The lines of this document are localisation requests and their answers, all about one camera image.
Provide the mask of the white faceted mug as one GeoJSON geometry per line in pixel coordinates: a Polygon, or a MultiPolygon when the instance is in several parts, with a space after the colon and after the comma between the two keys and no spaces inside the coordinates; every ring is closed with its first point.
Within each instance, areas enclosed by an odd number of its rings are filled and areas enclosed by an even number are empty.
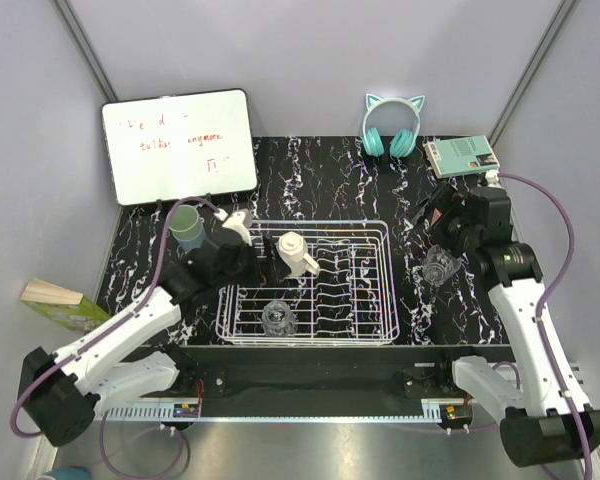
{"type": "Polygon", "coordinates": [[[305,273],[320,274],[318,262],[309,254],[308,244],[299,233],[289,231],[279,237],[277,251],[289,267],[289,277],[300,277],[305,273]]]}

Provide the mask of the clear glass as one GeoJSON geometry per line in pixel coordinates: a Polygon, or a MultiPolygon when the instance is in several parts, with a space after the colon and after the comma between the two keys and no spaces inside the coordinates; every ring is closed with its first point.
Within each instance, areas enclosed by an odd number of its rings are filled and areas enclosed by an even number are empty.
{"type": "Polygon", "coordinates": [[[439,287],[453,277],[462,262],[440,245],[433,245],[427,252],[423,267],[423,278],[431,285],[439,287]]]}
{"type": "Polygon", "coordinates": [[[290,337],[296,332],[296,316],[290,306],[281,300],[274,300],[264,306],[261,323],[268,337],[290,337]]]}

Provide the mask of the blue plastic cup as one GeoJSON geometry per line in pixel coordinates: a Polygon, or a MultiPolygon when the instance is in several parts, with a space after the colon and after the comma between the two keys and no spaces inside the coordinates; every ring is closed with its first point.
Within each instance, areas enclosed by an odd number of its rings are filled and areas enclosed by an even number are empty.
{"type": "Polygon", "coordinates": [[[196,224],[187,230],[171,230],[179,246],[185,251],[200,248],[206,239],[206,231],[202,224],[196,224]]]}

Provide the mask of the green plastic cup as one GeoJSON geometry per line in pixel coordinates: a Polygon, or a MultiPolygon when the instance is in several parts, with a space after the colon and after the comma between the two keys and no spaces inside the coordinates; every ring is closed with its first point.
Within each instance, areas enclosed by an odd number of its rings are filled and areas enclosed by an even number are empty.
{"type": "Polygon", "coordinates": [[[189,241],[203,232],[203,225],[198,209],[192,205],[178,206],[169,221],[169,230],[178,240],[189,241]]]}

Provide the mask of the pink plastic cup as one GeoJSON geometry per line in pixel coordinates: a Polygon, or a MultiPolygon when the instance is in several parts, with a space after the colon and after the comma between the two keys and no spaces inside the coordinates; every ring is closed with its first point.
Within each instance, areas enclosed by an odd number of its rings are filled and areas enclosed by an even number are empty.
{"type": "Polygon", "coordinates": [[[438,222],[442,218],[443,215],[444,215],[444,213],[441,210],[435,208],[433,210],[433,213],[429,220],[429,226],[433,227],[435,225],[435,223],[438,222]]]}

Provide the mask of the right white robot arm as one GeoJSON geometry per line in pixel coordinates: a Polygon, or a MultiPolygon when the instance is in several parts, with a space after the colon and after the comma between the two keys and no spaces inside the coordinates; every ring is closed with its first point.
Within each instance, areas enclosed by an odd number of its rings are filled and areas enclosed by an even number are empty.
{"type": "Polygon", "coordinates": [[[600,446],[600,409],[575,378],[547,308],[552,289],[531,246],[513,237],[511,199],[499,186],[461,192],[442,182],[412,221],[429,222],[434,244],[469,261],[503,322],[520,386],[514,388],[481,356],[439,366],[434,384],[446,396],[477,400],[499,428],[504,450],[520,467],[580,461],[593,476],[600,446]]]}

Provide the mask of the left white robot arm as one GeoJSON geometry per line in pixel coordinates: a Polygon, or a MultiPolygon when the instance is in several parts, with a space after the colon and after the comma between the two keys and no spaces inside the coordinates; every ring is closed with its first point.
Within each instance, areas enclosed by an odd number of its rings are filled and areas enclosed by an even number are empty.
{"type": "Polygon", "coordinates": [[[25,438],[18,416],[36,426],[33,437],[64,446],[80,437],[112,404],[148,393],[188,394],[195,386],[196,363],[179,348],[159,348],[128,363],[126,357],[160,331],[178,323],[185,311],[206,303],[231,286],[274,284],[291,272],[275,243],[263,249],[235,233],[217,233],[168,266],[139,298],[84,337],[52,353],[37,347],[23,359],[18,397],[9,419],[25,438]]]}

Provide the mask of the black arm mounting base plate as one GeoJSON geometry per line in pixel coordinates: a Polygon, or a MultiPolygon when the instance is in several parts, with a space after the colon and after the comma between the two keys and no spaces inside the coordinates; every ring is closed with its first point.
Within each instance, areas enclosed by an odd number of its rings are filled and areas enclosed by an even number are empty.
{"type": "Polygon", "coordinates": [[[437,369],[462,356],[511,361],[510,347],[189,346],[202,379],[206,418],[380,417],[422,415],[424,398],[453,397],[437,369]]]}

